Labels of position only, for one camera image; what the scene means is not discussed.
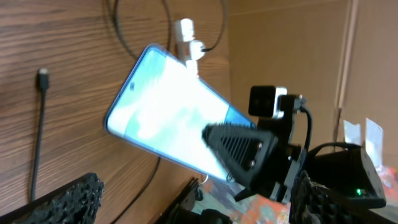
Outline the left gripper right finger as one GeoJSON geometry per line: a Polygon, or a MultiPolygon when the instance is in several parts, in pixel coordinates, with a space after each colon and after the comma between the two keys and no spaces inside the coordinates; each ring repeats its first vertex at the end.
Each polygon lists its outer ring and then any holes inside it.
{"type": "Polygon", "coordinates": [[[289,222],[298,224],[388,224],[392,221],[355,205],[336,192],[313,182],[302,171],[294,182],[289,222]]]}

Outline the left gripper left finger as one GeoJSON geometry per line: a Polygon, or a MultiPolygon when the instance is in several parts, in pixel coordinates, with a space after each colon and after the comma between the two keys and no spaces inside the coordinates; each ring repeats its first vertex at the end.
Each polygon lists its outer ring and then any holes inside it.
{"type": "Polygon", "coordinates": [[[104,182],[95,173],[87,173],[1,216],[1,224],[93,224],[103,192],[104,182]]]}

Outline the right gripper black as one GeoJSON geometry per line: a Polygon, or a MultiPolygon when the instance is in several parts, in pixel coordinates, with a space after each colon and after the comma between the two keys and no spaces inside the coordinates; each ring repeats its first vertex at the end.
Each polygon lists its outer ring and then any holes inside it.
{"type": "Polygon", "coordinates": [[[202,139],[232,178],[245,189],[234,196],[239,202],[253,195],[272,201],[290,202],[295,178],[308,154],[304,147],[291,145],[295,115],[308,113],[301,95],[278,97],[281,118],[259,117],[256,128],[230,123],[208,124],[202,139]]]}

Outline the Samsung Galaxy smartphone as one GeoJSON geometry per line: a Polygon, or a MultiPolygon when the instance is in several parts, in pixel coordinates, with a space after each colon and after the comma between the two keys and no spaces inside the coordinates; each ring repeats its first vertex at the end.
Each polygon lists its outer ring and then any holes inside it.
{"type": "Polygon", "coordinates": [[[233,178],[202,139],[208,124],[252,121],[169,51],[148,45],[104,118],[110,134],[222,182],[233,178]]]}

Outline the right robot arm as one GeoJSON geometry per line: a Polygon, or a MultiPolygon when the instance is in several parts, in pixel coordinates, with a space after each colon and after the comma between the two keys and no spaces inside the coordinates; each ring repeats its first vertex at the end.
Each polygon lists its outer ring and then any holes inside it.
{"type": "Polygon", "coordinates": [[[366,150],[357,144],[328,142],[310,149],[312,116],[305,99],[282,95],[279,119],[261,119],[257,126],[208,124],[202,132],[230,176],[252,195],[288,203],[302,171],[310,179],[364,208],[386,205],[381,180],[366,150]]]}

